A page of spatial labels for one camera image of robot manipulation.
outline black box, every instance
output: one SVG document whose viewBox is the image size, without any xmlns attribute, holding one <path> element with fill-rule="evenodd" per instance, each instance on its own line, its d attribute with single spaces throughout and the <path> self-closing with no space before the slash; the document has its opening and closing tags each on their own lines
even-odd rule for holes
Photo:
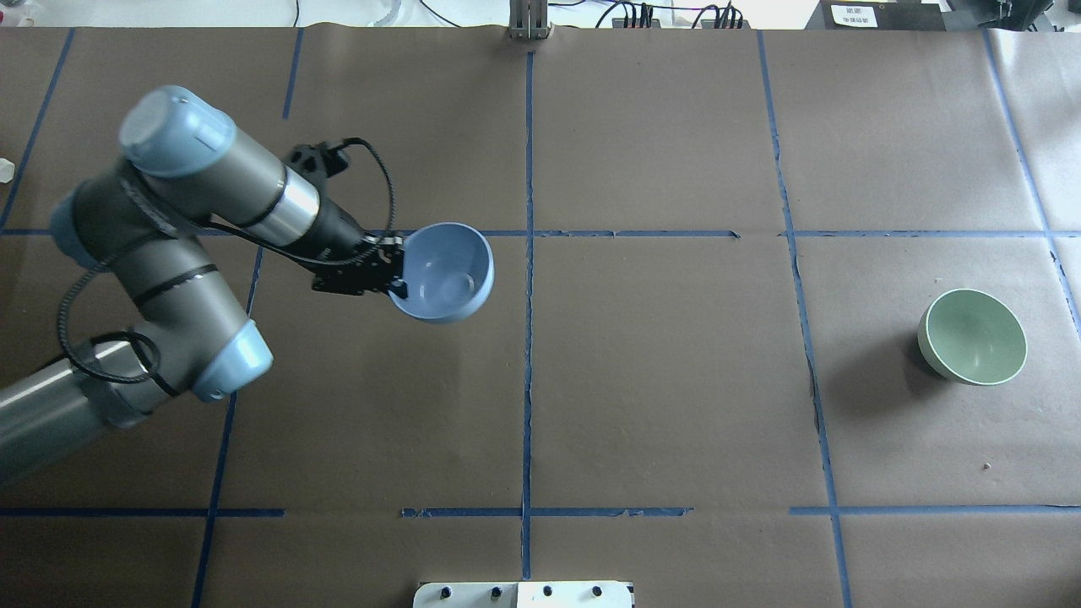
<svg viewBox="0 0 1081 608">
<path fill-rule="evenodd" d="M 804 29 L 946 31 L 946 24 L 938 4 L 822 0 Z"/>
</svg>

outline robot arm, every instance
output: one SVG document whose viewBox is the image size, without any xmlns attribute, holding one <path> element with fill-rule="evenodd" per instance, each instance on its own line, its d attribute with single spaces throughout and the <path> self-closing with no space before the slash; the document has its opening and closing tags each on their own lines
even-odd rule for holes
<svg viewBox="0 0 1081 608">
<path fill-rule="evenodd" d="M 269 369 L 255 322 L 196 239 L 212 214 L 316 273 L 316 289 L 406 296 L 402 239 L 365 233 L 322 193 L 348 163 L 346 143 L 298 146 L 282 162 L 190 91 L 162 87 L 129 113 L 120 144 L 114 168 L 56 209 L 52 233 L 81 265 L 107 265 L 144 320 L 0 389 L 0 487 L 171 397 L 221 399 Z"/>
</svg>

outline blue tape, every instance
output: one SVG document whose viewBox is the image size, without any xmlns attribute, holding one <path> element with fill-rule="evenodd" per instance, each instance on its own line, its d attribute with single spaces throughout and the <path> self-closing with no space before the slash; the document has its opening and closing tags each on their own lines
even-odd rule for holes
<svg viewBox="0 0 1081 608">
<path fill-rule="evenodd" d="M 45 90 L 45 97 L 41 101 L 41 107 L 38 109 L 38 118 L 34 120 L 30 136 L 26 140 L 26 148 L 23 149 L 23 158 L 19 159 L 18 167 L 15 169 L 15 179 L 12 180 L 11 189 L 8 190 L 8 200 L 4 202 L 3 211 L 0 211 L 0 235 L 3 234 L 4 226 L 8 224 L 8 216 L 11 215 L 11 210 L 15 204 L 15 197 L 18 196 L 18 186 L 23 183 L 23 173 L 30 161 L 34 144 L 38 141 L 38 133 L 41 131 L 41 123 L 45 119 L 49 102 L 52 101 L 53 92 L 56 91 L 56 82 L 61 79 L 61 72 L 64 70 L 64 62 L 67 61 L 67 54 L 71 50 L 71 40 L 74 39 L 75 28 L 68 28 L 67 38 L 64 39 L 64 48 L 61 49 L 61 56 L 56 60 L 56 67 L 53 68 L 53 77 L 49 81 L 49 89 Z"/>
<path fill-rule="evenodd" d="M 252 282 L 248 290 L 248 302 L 244 309 L 252 314 L 255 303 L 255 288 L 259 280 L 259 269 L 263 266 L 263 248 L 255 252 L 255 263 L 252 264 Z M 222 479 L 225 477 L 225 464 L 229 454 L 229 437 L 232 435 L 232 420 L 237 413 L 237 393 L 229 395 L 229 407 L 225 413 L 225 425 L 222 428 L 222 446 L 217 452 L 217 467 L 214 471 L 214 486 L 210 494 L 210 508 L 206 511 L 206 527 L 203 529 L 203 544 L 199 552 L 199 569 L 196 573 L 196 587 L 191 594 L 191 608 L 198 608 L 202 602 L 203 583 L 206 581 L 206 566 L 210 564 L 210 550 L 214 540 L 214 523 L 218 517 L 217 505 L 222 495 Z"/>
<path fill-rule="evenodd" d="M 1081 514 L 1076 504 L 933 504 L 893 506 L 842 506 L 842 515 L 973 515 L 988 514 Z M 829 515 L 825 506 L 793 506 L 788 510 L 796 516 Z"/>
<path fill-rule="evenodd" d="M 1043 238 L 1045 233 L 1040 230 L 796 230 L 796 236 L 839 238 Z"/>
<path fill-rule="evenodd" d="M 1025 175 L 1025 183 L 1028 184 L 1028 189 L 1032 194 L 1032 200 L 1036 201 L 1036 209 L 1040 214 L 1040 225 L 1043 227 L 1043 234 L 1047 238 L 1051 257 L 1055 264 L 1055 269 L 1058 272 L 1058 282 L 1063 286 L 1066 305 L 1069 307 L 1070 317 L 1073 319 L 1073 331 L 1081 339 L 1081 316 L 1078 315 L 1077 301 L 1073 299 L 1073 290 L 1070 289 L 1070 281 L 1066 278 L 1066 269 L 1063 268 L 1063 257 L 1058 254 L 1058 247 L 1055 244 L 1055 237 L 1051 232 L 1051 223 L 1047 222 L 1047 213 L 1043 207 L 1043 199 L 1040 197 L 1040 190 L 1036 187 L 1036 180 L 1032 177 L 1032 171 L 1028 163 L 1028 155 L 1025 154 L 1025 146 L 1020 143 L 1020 136 L 1017 134 L 1017 124 L 1014 122 L 1013 111 L 1010 109 L 1005 90 L 1002 88 L 999 65 L 995 61 L 995 50 L 991 48 L 991 37 L 986 29 L 980 30 L 980 32 L 984 35 L 984 49 L 987 51 L 987 61 L 991 66 L 991 80 L 995 82 L 995 92 L 999 96 L 1002 113 L 1005 115 L 1006 124 L 1010 127 L 1010 137 L 1013 140 L 1014 148 L 1017 149 L 1017 159 L 1020 160 L 1020 169 Z"/>
<path fill-rule="evenodd" d="M 430 519 L 435 517 L 521 517 L 522 510 L 508 508 L 403 508 L 401 516 L 406 519 Z"/>
<path fill-rule="evenodd" d="M 289 111 L 293 107 L 293 87 L 296 85 L 296 70 L 301 66 L 301 47 L 304 43 L 304 28 L 296 29 L 296 42 L 293 44 L 293 65 L 289 70 L 289 87 L 285 89 L 285 105 L 281 109 L 282 120 L 289 120 Z"/>
<path fill-rule="evenodd" d="M 0 517 L 205 517 L 205 508 L 6 507 Z"/>
<path fill-rule="evenodd" d="M 4 507 L 0 517 L 206 517 L 205 508 Z M 225 508 L 218 517 L 284 517 L 284 508 Z"/>
<path fill-rule="evenodd" d="M 844 557 L 844 540 L 841 536 L 841 513 L 837 508 L 837 490 L 833 486 L 833 467 L 829 457 L 829 438 L 826 436 L 826 417 L 822 409 L 822 392 L 818 385 L 818 372 L 815 368 L 814 345 L 811 341 L 811 326 L 808 320 L 806 300 L 803 294 L 803 279 L 800 277 L 799 252 L 796 249 L 796 228 L 792 223 L 791 208 L 788 201 L 788 186 L 780 170 L 780 134 L 777 131 L 777 115 L 773 106 L 773 90 L 770 85 L 770 67 L 765 55 L 765 38 L 762 30 L 758 35 L 759 62 L 762 65 L 762 87 L 765 93 L 765 108 L 770 118 L 770 135 L 773 141 L 773 160 L 777 171 L 777 188 L 780 190 L 782 210 L 785 216 L 785 236 L 788 240 L 788 254 L 792 267 L 792 280 L 796 283 L 796 301 L 800 310 L 800 330 L 803 333 L 803 352 L 811 372 L 815 423 L 818 427 L 818 447 L 822 452 L 822 468 L 826 477 L 826 495 L 829 500 L 830 520 L 833 527 L 833 550 L 837 555 L 837 571 L 840 576 L 841 598 L 845 608 L 852 608 L 852 592 L 849 585 L 849 568 Z"/>
<path fill-rule="evenodd" d="M 219 508 L 218 517 L 277 517 L 285 516 L 284 508 Z"/>
<path fill-rule="evenodd" d="M 691 506 L 534 506 L 531 517 L 683 517 L 694 511 Z M 430 519 L 436 517 L 521 517 L 522 510 L 515 507 L 489 508 L 403 508 L 401 516 L 406 519 Z"/>
<path fill-rule="evenodd" d="M 533 576 L 533 56 L 525 55 L 525 378 L 522 414 L 522 580 Z"/>
<path fill-rule="evenodd" d="M 9 228 L 3 234 L 10 237 L 48 237 L 53 233 L 49 228 Z"/>
<path fill-rule="evenodd" d="M 723 237 L 739 238 L 732 230 L 536 230 L 537 237 Z"/>
<path fill-rule="evenodd" d="M 536 517 L 683 517 L 691 506 L 534 507 Z"/>
</svg>

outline bowl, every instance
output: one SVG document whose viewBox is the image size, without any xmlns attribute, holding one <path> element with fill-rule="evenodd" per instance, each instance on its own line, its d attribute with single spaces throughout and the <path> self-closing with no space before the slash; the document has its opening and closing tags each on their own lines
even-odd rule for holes
<svg viewBox="0 0 1081 608">
<path fill-rule="evenodd" d="M 495 282 L 492 247 L 465 224 L 425 226 L 405 239 L 402 280 L 409 298 L 390 294 L 395 306 L 422 321 L 450 323 L 472 315 Z"/>
<path fill-rule="evenodd" d="M 917 333 L 920 352 L 945 378 L 974 386 L 1012 380 L 1028 358 L 1013 312 L 975 289 L 955 289 L 931 303 Z"/>
</svg>

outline bowl rim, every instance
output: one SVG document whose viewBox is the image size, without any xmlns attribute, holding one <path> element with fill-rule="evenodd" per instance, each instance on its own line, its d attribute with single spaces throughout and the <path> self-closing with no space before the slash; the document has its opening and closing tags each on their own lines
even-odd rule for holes
<svg viewBox="0 0 1081 608">
<path fill-rule="evenodd" d="M 480 230 L 478 230 L 477 228 L 470 226 L 469 224 L 463 224 L 462 222 L 438 222 L 436 224 L 428 224 L 427 226 L 425 226 L 425 227 L 416 230 L 415 233 L 409 235 L 408 237 L 405 237 L 405 246 L 406 247 L 409 246 L 409 240 L 412 239 L 413 237 L 415 237 L 417 235 L 421 235 L 423 233 L 426 233 L 426 232 L 428 232 L 428 230 L 430 230 L 432 228 L 438 228 L 438 227 L 442 227 L 442 226 L 454 226 L 454 227 L 457 227 L 457 228 L 465 228 L 467 232 L 471 233 L 472 236 L 477 237 L 477 239 L 481 243 L 484 244 L 484 252 L 488 254 L 488 268 L 485 269 L 484 280 L 480 281 L 480 283 L 479 283 L 480 287 L 478 287 L 477 291 L 469 298 L 469 300 L 465 304 L 462 305 L 462 307 L 458 310 L 454 310 L 452 313 L 448 313 L 448 314 L 443 314 L 443 315 L 421 315 L 421 314 L 414 314 L 414 313 L 411 313 L 411 312 L 406 310 L 405 307 L 403 307 L 403 306 L 406 305 L 406 303 L 409 302 L 409 300 L 402 300 L 402 299 L 398 298 L 397 295 L 395 295 L 393 293 L 389 294 L 390 295 L 390 301 L 393 302 L 395 306 L 399 310 L 401 310 L 402 313 L 405 313 L 406 315 L 413 317 L 414 319 L 421 320 L 421 321 L 438 321 L 438 320 L 443 320 L 443 319 L 453 319 L 453 318 L 456 318 L 457 315 L 461 314 L 461 310 L 470 308 L 473 305 L 473 303 L 477 301 L 477 299 L 482 298 L 482 296 L 485 298 L 485 299 L 488 298 L 488 295 L 484 293 L 486 291 L 484 289 L 484 286 L 489 281 L 492 280 L 492 277 L 495 274 L 495 272 L 494 272 L 495 270 L 495 268 L 494 268 L 495 256 L 492 253 L 492 244 L 490 242 L 488 242 L 488 239 L 484 238 L 484 235 L 481 234 Z"/>
<path fill-rule="evenodd" d="M 938 353 L 938 349 L 935 348 L 935 341 L 932 340 L 932 338 L 931 338 L 931 316 L 932 316 L 932 313 L 934 313 L 935 306 L 937 306 L 938 303 L 943 301 L 943 299 L 945 299 L 946 296 L 948 296 L 950 294 L 958 293 L 958 292 L 961 292 L 961 291 L 971 292 L 971 293 L 978 293 L 978 294 L 980 294 L 980 295 L 983 295 L 985 298 L 990 299 L 992 302 L 995 302 L 996 304 L 998 304 L 999 306 L 1001 306 L 1002 309 L 1004 309 L 1006 313 L 1010 314 L 1010 318 L 1013 319 L 1013 321 L 1017 325 L 1017 329 L 1020 330 L 1022 346 L 1025 348 L 1025 353 L 1024 353 L 1024 355 L 1020 358 L 1020 364 L 1017 366 L 1017 369 L 1014 370 L 1014 372 L 1012 374 L 1010 374 L 1007 378 L 1004 378 L 1002 380 L 996 380 L 995 382 L 980 382 L 978 380 L 974 380 L 972 378 L 969 378 L 967 375 L 965 375 L 963 373 L 959 373 L 956 369 L 953 369 L 952 366 L 950 366 L 949 364 L 947 364 L 946 359 L 944 359 L 942 357 L 942 355 Z M 1025 326 L 1020 325 L 1020 319 L 1017 318 L 1017 315 L 1013 312 L 1013 309 L 1010 308 L 1010 306 L 1006 306 L 1005 303 L 1003 303 L 998 298 L 995 298 L 990 293 L 987 293 L 986 291 L 983 291 L 983 290 L 979 290 L 979 289 L 972 289 L 972 288 L 962 287 L 962 288 L 951 289 L 949 291 L 946 291 L 945 293 L 939 294 L 938 298 L 935 298 L 934 302 L 932 302 L 931 305 L 927 306 L 927 312 L 923 315 L 923 327 L 921 327 L 920 330 L 926 336 L 927 346 L 931 348 L 931 352 L 934 354 L 935 359 L 944 368 L 946 368 L 947 370 L 949 370 L 949 372 L 951 374 L 953 374 L 955 376 L 959 378 L 960 380 L 962 380 L 962 381 L 964 381 L 964 382 L 966 382 L 969 384 L 973 384 L 973 385 L 976 385 L 976 386 L 997 386 L 999 384 L 1004 384 L 1006 382 L 1010 382 L 1014 378 L 1016 378 L 1017 374 L 1020 373 L 1020 370 L 1025 369 L 1025 364 L 1028 362 L 1028 335 L 1025 333 Z"/>
</svg>

